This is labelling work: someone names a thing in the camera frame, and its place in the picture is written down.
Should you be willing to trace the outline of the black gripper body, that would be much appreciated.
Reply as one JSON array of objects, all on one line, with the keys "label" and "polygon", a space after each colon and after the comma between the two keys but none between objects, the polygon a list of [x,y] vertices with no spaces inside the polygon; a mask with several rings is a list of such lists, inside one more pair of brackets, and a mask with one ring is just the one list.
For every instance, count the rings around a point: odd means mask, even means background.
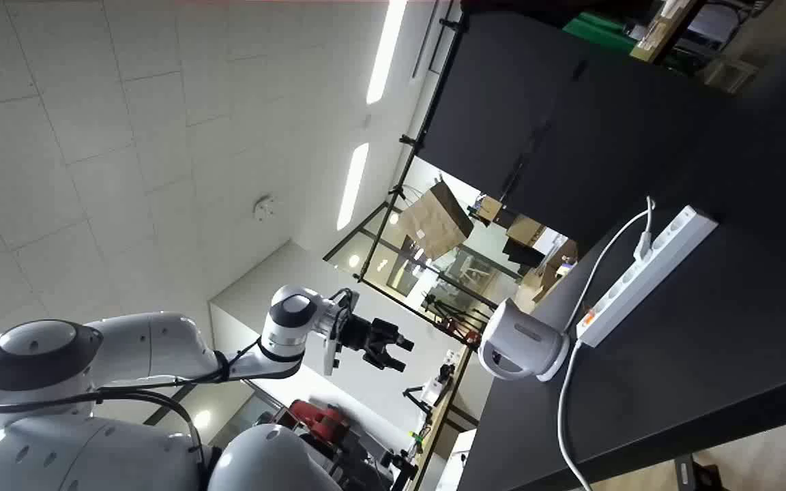
[{"label": "black gripper body", "polygon": [[339,334],[339,345],[363,355],[370,366],[385,366],[391,361],[387,342],[394,340],[394,326],[381,321],[348,316]]}]

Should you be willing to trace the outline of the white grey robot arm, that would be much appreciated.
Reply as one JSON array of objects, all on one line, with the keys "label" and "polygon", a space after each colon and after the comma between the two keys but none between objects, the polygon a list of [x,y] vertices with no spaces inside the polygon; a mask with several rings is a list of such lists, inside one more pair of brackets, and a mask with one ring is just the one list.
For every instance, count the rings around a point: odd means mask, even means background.
[{"label": "white grey robot arm", "polygon": [[97,419],[93,406],[111,398],[163,406],[174,386],[286,381],[310,342],[399,368],[391,353],[409,342],[355,306],[353,289],[325,297],[284,288],[258,340],[234,355],[211,351],[196,322],[171,312],[0,331],[0,491],[339,491],[286,427],[250,427],[212,454],[196,430],[163,434]]}]

